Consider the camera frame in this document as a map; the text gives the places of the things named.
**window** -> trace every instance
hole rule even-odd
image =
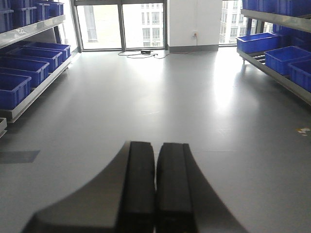
[[[141,13],[141,24],[145,24],[145,13]]]
[[[272,28],[273,28],[273,24],[272,23],[264,23],[264,28],[263,28],[263,32],[264,33],[270,33],[272,32]]]
[[[238,8],[238,1],[235,0],[235,1],[233,2],[233,9],[237,9],[237,8]]]
[[[117,5],[78,6],[77,11],[84,49],[121,48]]]
[[[147,12],[147,24],[150,24],[149,12]]]
[[[159,24],[159,23],[160,23],[160,13],[152,12],[152,24]]]
[[[159,40],[160,39],[160,28],[153,28],[152,29],[152,39]]]
[[[152,42],[153,47],[160,47],[160,42]]]
[[[231,28],[230,37],[237,37],[238,35],[238,28]]]
[[[240,14],[239,24],[243,24],[243,21],[244,21],[244,16]]]
[[[240,36],[246,35],[246,27],[240,28]]]
[[[150,28],[143,28],[142,36],[144,40],[150,40]]]
[[[232,15],[232,23],[236,23],[236,21],[237,21],[237,14],[233,14]]]

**shelving unit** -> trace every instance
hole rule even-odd
[[[6,118],[0,118],[0,138],[6,133]]]
[[[20,40],[24,40],[30,36],[41,33],[45,30],[51,29],[66,19],[65,15],[53,17],[38,23],[34,23],[22,28],[17,28],[5,33],[0,33],[0,49],[8,45],[11,45]],[[69,57],[62,65],[60,65],[53,73],[51,73],[46,80],[44,80],[37,88],[32,90],[29,96],[27,96],[15,109],[13,110],[1,110],[0,109],[0,137],[1,130],[6,128],[6,123],[14,123],[28,108],[29,106],[51,85],[51,83],[68,67],[71,63],[72,57]]]
[[[49,18],[47,20],[17,28],[5,33],[0,33],[0,49],[11,45],[32,35],[41,33],[64,22],[65,15]]]
[[[258,11],[251,11],[242,9],[241,13],[248,18],[257,19],[263,22],[274,23],[278,25],[282,25],[289,28],[294,28],[297,30],[310,32],[311,33],[311,16],[304,16],[301,17],[291,17],[291,16],[283,16],[283,15],[276,15],[272,13],[266,12],[258,12]],[[278,83],[282,86],[287,88],[289,91],[300,97],[303,101],[311,105],[311,93],[304,88],[298,86],[297,84],[293,83],[291,80],[288,79],[287,76],[282,76],[276,71],[267,67],[265,63],[265,56],[264,52],[260,53],[252,53],[247,54],[240,50],[237,50],[239,55],[243,58],[243,60],[248,61],[253,66],[260,69],[262,72],[266,73],[267,75],[274,78]]]

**building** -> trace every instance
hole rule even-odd
[[[236,44],[237,36],[246,35],[247,18],[241,14],[242,0],[223,1],[219,44]],[[256,30],[256,20],[252,22],[251,34]],[[272,31],[272,23],[265,23],[264,32]]]

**white wall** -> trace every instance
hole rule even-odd
[[[169,46],[195,46],[193,31],[198,45],[217,45],[221,10],[221,0],[168,0]]]

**baseboard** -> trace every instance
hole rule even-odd
[[[218,51],[219,45],[199,45],[199,46],[169,46],[170,52],[202,52]]]

